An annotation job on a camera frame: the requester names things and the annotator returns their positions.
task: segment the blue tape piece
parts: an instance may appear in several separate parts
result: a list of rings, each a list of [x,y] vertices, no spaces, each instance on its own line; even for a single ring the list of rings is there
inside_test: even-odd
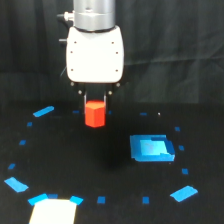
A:
[[[139,162],[173,162],[175,151],[166,135],[130,136],[131,157]]]
[[[141,116],[147,116],[147,113],[140,113]]]
[[[45,114],[47,114],[47,113],[49,113],[49,112],[51,112],[53,110],[54,110],[54,107],[50,106],[50,107],[46,107],[46,108],[44,108],[44,109],[42,109],[40,111],[37,111],[37,112],[33,113],[33,115],[35,117],[40,117],[40,116],[45,115]]]
[[[26,144],[26,140],[21,140],[19,145],[25,145]]]
[[[188,169],[182,169],[182,174],[188,175]]]
[[[99,196],[97,199],[97,204],[105,204],[106,198],[103,196]]]
[[[198,191],[196,189],[194,189],[193,187],[190,187],[190,186],[186,186],[186,187],[174,192],[170,196],[173,197],[176,201],[181,202],[196,193],[198,193]]]
[[[78,198],[78,197],[75,197],[75,196],[72,196],[70,198],[70,201],[77,204],[77,205],[80,205],[82,202],[83,202],[83,199],[82,198]]]
[[[49,199],[57,199],[58,198],[58,195],[57,194],[48,194],[47,197]]]
[[[175,131],[180,131],[180,127],[175,127]]]
[[[16,180],[14,177],[11,177],[4,181],[6,184],[8,184],[14,191],[17,193],[25,191],[27,188],[29,188],[27,185],[22,184],[18,180]]]
[[[149,197],[143,197],[142,204],[149,204]]]
[[[27,127],[32,127],[33,123],[32,122],[28,122],[27,123]]]
[[[39,195],[39,196],[36,196],[36,197],[34,197],[34,198],[29,199],[28,202],[29,202],[32,206],[34,206],[37,202],[39,202],[39,201],[43,201],[43,200],[45,200],[45,199],[48,199],[47,195],[46,195],[46,194],[41,194],[41,195]]]
[[[15,167],[15,165],[16,165],[16,164],[14,164],[14,163],[10,164],[9,167],[8,167],[8,169],[9,169],[9,170],[12,170],[12,169]]]
[[[184,151],[184,146],[183,145],[179,145],[179,149],[180,149],[180,151]]]

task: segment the blue square pad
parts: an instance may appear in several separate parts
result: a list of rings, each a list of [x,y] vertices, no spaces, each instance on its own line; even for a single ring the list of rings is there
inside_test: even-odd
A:
[[[149,197],[143,197],[142,204],[149,204]]]
[[[97,204],[105,204],[106,198],[99,196],[97,199]]]

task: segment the blue tape marker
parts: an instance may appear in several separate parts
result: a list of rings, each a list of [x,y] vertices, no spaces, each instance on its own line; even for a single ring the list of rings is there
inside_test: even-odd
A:
[[[32,122],[28,122],[27,123],[27,127],[32,127],[33,123]]]
[[[21,140],[19,145],[25,145],[26,144],[26,140]]]
[[[47,113],[49,113],[49,112],[51,112],[53,110],[54,110],[54,107],[50,106],[50,107],[46,107],[46,108],[44,108],[44,109],[42,109],[40,111],[37,111],[37,112],[33,113],[33,115],[35,117],[40,117],[40,116],[45,115],[45,114],[47,114]]]
[[[47,197],[49,199],[57,199],[58,198],[58,195],[57,194],[48,194]]]
[[[193,187],[190,187],[190,186],[186,186],[186,187],[174,192],[170,196],[173,197],[176,201],[181,202],[196,193],[198,193],[198,191],[196,189],[194,189]]]
[[[182,174],[188,175],[188,169],[182,169]]]
[[[9,167],[8,167],[8,169],[9,169],[9,170],[12,170],[12,169],[15,167],[15,165],[16,165],[16,164],[14,164],[14,163],[10,164]]]
[[[103,196],[99,196],[97,199],[97,204],[105,204],[106,198]]]
[[[14,191],[17,193],[25,191],[27,188],[29,188],[27,185],[20,183],[18,180],[16,180],[14,177],[11,177],[4,181],[6,184],[8,184]]]
[[[82,202],[83,202],[83,199],[82,198],[78,198],[78,197],[75,197],[75,196],[72,196],[70,198],[70,201],[77,204],[77,205],[80,205]]]
[[[149,204],[149,197],[143,197],[142,204]]]
[[[41,194],[41,195],[39,195],[39,196],[36,196],[36,197],[34,197],[34,198],[29,199],[28,202],[29,202],[32,206],[34,206],[37,202],[39,202],[39,201],[43,201],[43,200],[45,200],[45,199],[48,199],[47,195],[46,195],[46,194]]]
[[[184,151],[184,146],[183,145],[179,145],[179,149],[180,149],[180,151]]]
[[[180,128],[179,127],[175,127],[175,131],[180,131]]]

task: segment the red block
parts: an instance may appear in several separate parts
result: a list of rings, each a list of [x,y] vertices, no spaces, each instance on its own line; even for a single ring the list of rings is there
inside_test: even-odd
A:
[[[86,103],[85,122],[87,126],[97,128],[105,125],[105,103],[103,101],[88,101]]]

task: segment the black surface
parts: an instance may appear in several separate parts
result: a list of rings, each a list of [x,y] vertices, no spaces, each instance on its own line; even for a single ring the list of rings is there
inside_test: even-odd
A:
[[[28,223],[33,207],[27,200],[42,193],[58,194],[59,199],[82,197],[76,224],[224,222],[223,107],[114,105],[107,125],[92,129],[85,126],[83,115],[72,114],[76,108],[71,105],[56,105],[55,111],[34,118],[32,113],[43,106],[11,106],[1,114],[2,223]],[[132,160],[129,137],[138,134],[166,134],[176,151],[175,162]],[[25,146],[19,146],[22,139]],[[13,170],[7,169],[10,163],[16,163]],[[4,183],[12,176],[29,189],[14,192]],[[187,185],[199,193],[181,203],[169,196]],[[97,205],[98,196],[106,197],[105,205]],[[150,198],[149,205],[142,204],[143,196]]]

